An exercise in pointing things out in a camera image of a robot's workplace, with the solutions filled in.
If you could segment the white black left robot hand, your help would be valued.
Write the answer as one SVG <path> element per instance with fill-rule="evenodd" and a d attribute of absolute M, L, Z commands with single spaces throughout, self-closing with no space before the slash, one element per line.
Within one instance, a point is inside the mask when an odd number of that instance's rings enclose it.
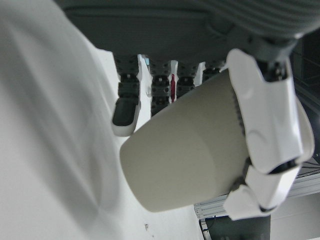
<path fill-rule="evenodd" d="M 320 27 L 317 0 L 59 0 L 121 77 L 113 131 L 151 212 L 226 195 L 232 220 L 266 217 L 315 149 L 290 54 Z"/>

